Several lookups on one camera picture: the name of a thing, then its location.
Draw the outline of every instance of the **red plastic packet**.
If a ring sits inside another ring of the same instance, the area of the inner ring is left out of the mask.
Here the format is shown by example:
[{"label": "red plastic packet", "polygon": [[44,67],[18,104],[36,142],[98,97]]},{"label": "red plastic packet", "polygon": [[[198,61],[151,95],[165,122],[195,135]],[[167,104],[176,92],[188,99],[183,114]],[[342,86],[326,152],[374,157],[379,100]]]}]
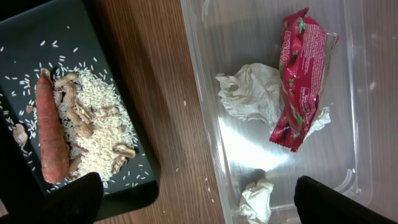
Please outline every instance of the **red plastic packet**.
[{"label": "red plastic packet", "polygon": [[270,141],[293,152],[303,143],[317,114],[331,50],[338,40],[336,34],[327,34],[314,19],[305,17],[307,12],[308,8],[287,16],[280,37],[285,108]]}]

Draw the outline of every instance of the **wooden table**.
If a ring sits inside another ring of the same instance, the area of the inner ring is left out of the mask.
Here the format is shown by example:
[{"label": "wooden table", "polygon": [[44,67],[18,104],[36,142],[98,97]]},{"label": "wooden table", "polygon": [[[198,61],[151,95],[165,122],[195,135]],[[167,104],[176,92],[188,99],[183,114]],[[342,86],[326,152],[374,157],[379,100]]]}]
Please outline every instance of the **wooden table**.
[{"label": "wooden table", "polygon": [[[398,221],[398,1],[363,3],[368,83],[374,82],[369,207]],[[104,0],[95,8],[162,168],[153,205],[98,223],[224,223],[180,0]]]}]

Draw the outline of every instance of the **crumpled tissue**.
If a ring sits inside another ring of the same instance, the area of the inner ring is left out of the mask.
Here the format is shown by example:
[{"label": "crumpled tissue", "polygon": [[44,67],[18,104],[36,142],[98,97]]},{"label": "crumpled tissue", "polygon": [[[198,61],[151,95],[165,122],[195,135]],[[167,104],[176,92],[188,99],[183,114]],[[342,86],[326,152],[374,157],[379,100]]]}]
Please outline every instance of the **crumpled tissue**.
[{"label": "crumpled tissue", "polygon": [[274,185],[266,179],[246,186],[239,204],[240,215],[245,215],[250,224],[268,223],[271,217],[269,199],[273,189]]},{"label": "crumpled tissue", "polygon": [[[221,103],[232,116],[243,121],[259,119],[270,133],[276,127],[284,107],[279,71],[261,63],[244,65],[234,76],[219,73]],[[319,109],[306,138],[330,123],[329,107]]]}]

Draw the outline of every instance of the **carrot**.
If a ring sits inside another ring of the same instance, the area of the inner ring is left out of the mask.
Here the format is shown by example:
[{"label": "carrot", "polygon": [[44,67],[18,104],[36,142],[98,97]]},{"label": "carrot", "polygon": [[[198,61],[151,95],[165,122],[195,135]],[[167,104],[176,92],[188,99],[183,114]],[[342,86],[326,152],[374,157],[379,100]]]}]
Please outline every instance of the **carrot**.
[{"label": "carrot", "polygon": [[45,181],[54,184],[68,175],[69,155],[55,107],[50,72],[44,68],[37,81],[36,104],[42,172]]}]

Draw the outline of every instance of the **black plastic tray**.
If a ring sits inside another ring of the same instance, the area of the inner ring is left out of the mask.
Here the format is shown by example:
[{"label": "black plastic tray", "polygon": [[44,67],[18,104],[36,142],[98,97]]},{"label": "black plastic tray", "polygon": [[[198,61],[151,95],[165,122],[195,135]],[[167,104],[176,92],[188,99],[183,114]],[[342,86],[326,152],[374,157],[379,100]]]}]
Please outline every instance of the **black plastic tray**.
[{"label": "black plastic tray", "polygon": [[[107,58],[103,49],[110,49],[106,44],[101,44],[97,38],[88,13],[82,1],[79,0],[56,0],[48,2],[41,6],[35,7],[22,14],[16,15],[10,19],[0,22],[0,96],[1,106],[0,116],[3,119],[10,117],[15,123],[19,120],[33,119],[33,114],[24,113],[19,115],[20,110],[24,110],[29,100],[35,100],[34,84],[37,81],[34,69],[40,69],[39,63],[43,67],[48,68],[55,73],[59,67],[58,58],[60,55],[66,56],[64,62],[65,67],[73,69],[78,63],[86,63],[94,66],[94,74],[98,72],[104,74],[104,69],[108,71],[106,75],[107,83],[114,83],[116,93],[121,95],[127,112],[130,115],[134,129],[136,130],[139,141],[137,142],[137,156],[130,159],[127,165],[124,165],[119,173],[111,179],[114,182],[108,182],[108,189],[104,189],[109,194],[105,195],[102,206],[99,210],[97,219],[107,218],[120,213],[137,210],[150,205],[154,202],[159,194],[159,165],[153,155],[152,149],[148,143],[147,136],[142,128],[141,121],[137,115],[126,84],[118,72],[118,68],[112,62],[112,53],[107,52]],[[57,40],[59,47],[53,47],[52,43]],[[25,74],[30,75],[30,96],[27,89],[19,84],[23,80]],[[4,77],[17,77],[18,80],[7,80]],[[9,114],[3,115],[3,111],[8,110]],[[20,153],[20,158],[28,164],[31,174],[34,176],[34,183],[39,186],[43,195],[47,194],[47,190],[55,188],[53,185],[46,183],[42,177],[40,166],[40,147],[39,134],[36,138],[28,141],[24,148],[27,152],[32,152],[29,156]],[[145,180],[136,179],[137,175],[146,176]],[[132,188],[127,183],[139,183]]]}]

